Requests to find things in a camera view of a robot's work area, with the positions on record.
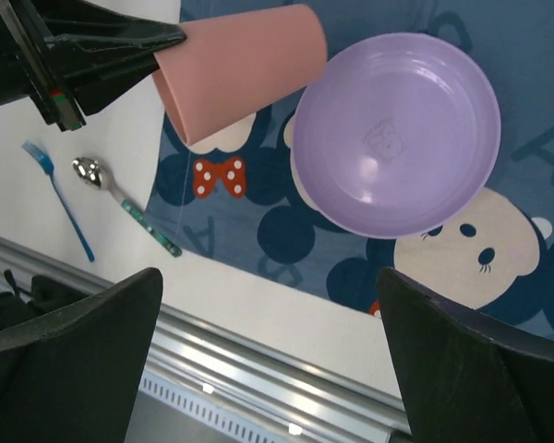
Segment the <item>metal spoon green handle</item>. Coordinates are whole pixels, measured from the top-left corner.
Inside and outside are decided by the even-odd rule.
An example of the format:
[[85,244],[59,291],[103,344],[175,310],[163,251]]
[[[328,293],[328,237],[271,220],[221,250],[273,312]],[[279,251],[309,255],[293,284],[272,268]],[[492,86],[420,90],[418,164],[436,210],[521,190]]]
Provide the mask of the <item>metal spoon green handle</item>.
[[172,257],[182,255],[182,249],[179,246],[147,222],[142,209],[121,189],[102,162],[89,157],[77,157],[72,161],[72,168],[85,184],[108,192],[121,208]]

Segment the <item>blue plastic fork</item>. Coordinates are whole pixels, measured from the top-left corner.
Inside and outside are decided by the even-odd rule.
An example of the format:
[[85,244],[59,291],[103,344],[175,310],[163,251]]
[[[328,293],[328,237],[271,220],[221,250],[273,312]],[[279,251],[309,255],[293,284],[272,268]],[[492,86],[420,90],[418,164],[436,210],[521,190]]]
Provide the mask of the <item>blue plastic fork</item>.
[[52,188],[57,196],[57,198],[59,199],[65,213],[66,213],[66,216],[68,217],[83,249],[84,249],[84,252],[87,256],[87,259],[89,262],[94,262],[95,261],[95,256],[92,252],[92,249],[84,235],[84,233],[82,232],[82,230],[80,229],[79,225],[78,225],[78,222],[76,221],[76,218],[74,217],[72,211],[70,210],[69,206],[67,205],[66,203],[66,200],[64,199],[64,196],[61,192],[61,190],[59,189],[56,181],[55,181],[55,177],[54,177],[54,163],[51,159],[51,157],[44,151],[42,150],[41,148],[39,148],[36,144],[34,144],[33,142],[30,142],[30,141],[25,141],[23,144],[22,144],[22,148],[32,157],[33,160],[35,160],[42,168],[43,172],[48,176],[49,180],[50,180],[50,183],[52,185]]

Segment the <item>purple plastic plate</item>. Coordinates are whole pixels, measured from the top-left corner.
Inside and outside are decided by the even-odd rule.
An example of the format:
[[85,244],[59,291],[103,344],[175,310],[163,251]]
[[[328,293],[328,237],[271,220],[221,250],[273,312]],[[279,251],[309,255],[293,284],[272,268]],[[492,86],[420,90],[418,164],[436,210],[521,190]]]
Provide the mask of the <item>purple plastic plate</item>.
[[495,91],[469,55],[424,33],[389,33],[341,51],[305,89],[292,161],[327,220],[396,239],[463,210],[500,136]]

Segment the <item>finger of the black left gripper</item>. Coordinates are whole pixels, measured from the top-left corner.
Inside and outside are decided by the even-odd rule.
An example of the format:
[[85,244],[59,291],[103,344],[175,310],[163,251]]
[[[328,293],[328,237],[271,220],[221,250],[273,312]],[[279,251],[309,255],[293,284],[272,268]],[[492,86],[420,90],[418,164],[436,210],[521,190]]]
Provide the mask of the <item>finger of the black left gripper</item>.
[[47,60],[85,115],[93,115],[158,68],[160,46],[130,41],[58,41]]
[[139,49],[164,49],[184,42],[177,24],[137,18],[89,1],[31,1],[41,21],[56,39],[72,42],[119,43]]

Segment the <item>pink plastic cup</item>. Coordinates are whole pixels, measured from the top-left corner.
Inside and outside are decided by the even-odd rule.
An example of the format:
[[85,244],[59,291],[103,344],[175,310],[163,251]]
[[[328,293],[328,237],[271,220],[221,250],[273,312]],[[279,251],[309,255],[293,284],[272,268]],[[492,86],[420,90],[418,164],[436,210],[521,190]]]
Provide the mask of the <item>pink plastic cup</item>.
[[155,53],[152,78],[187,146],[306,87],[327,63],[324,30],[306,5],[194,20],[181,28],[186,40]]

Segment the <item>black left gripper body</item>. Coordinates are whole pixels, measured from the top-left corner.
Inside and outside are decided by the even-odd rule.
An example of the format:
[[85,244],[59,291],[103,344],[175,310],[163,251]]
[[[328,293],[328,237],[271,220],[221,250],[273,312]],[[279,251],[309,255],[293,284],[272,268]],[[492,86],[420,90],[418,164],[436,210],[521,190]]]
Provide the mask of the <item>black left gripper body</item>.
[[51,35],[31,1],[0,1],[0,106],[30,98],[46,124],[74,131],[86,122],[48,57]]

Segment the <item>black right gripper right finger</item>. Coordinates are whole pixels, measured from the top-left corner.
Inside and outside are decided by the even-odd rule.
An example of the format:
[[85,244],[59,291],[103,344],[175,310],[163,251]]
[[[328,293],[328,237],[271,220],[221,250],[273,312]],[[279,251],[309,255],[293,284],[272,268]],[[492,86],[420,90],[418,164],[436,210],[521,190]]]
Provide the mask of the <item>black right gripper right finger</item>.
[[379,307],[415,442],[554,442],[554,341],[386,268]]

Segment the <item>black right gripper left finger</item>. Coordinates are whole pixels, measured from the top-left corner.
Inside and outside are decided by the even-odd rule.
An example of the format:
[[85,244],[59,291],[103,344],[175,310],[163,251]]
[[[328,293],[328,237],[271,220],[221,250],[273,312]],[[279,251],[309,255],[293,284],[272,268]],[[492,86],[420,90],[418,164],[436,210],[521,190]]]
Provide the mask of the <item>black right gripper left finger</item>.
[[0,442],[122,442],[163,296],[146,268],[63,329],[0,331]]

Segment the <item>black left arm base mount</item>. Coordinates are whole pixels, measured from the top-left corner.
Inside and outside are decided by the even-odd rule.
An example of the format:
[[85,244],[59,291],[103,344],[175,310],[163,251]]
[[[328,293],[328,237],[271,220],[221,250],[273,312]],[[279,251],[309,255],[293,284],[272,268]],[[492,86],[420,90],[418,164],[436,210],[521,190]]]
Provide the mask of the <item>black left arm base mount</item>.
[[107,305],[109,297],[88,295],[46,275],[31,278],[23,290],[10,269],[4,272],[10,290],[0,293],[0,331],[37,322],[34,329],[63,329]]

